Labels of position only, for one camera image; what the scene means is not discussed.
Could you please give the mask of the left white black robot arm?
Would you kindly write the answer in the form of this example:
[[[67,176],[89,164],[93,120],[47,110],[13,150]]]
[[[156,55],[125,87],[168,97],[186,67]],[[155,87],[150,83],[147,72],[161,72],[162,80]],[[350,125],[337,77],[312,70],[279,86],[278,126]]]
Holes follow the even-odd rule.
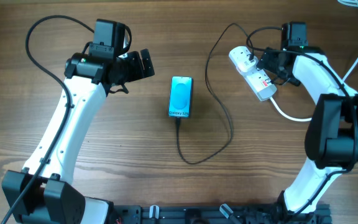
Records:
[[[62,95],[39,145],[19,172],[9,170],[2,190],[7,218],[18,223],[119,223],[108,200],[86,197],[73,186],[76,160],[89,126],[108,95],[151,77],[147,49],[131,51],[125,24],[98,19],[94,38],[65,65]]]

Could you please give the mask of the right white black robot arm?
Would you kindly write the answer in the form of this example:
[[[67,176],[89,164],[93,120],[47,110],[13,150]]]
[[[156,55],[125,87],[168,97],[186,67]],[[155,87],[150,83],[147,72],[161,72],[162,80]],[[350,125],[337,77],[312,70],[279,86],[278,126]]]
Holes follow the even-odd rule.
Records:
[[[306,161],[283,193],[288,216],[312,213],[328,187],[358,162],[358,92],[329,65],[325,53],[310,47],[304,22],[280,28],[280,49],[267,47],[258,68],[284,83],[303,85],[316,104],[305,136]]]

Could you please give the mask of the blue Galaxy smartphone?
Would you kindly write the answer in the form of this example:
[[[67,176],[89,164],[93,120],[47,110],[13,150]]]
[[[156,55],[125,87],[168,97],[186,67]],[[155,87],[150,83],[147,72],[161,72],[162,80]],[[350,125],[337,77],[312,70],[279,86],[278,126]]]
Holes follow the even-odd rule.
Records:
[[[172,77],[168,115],[176,118],[189,118],[193,94],[191,77]]]

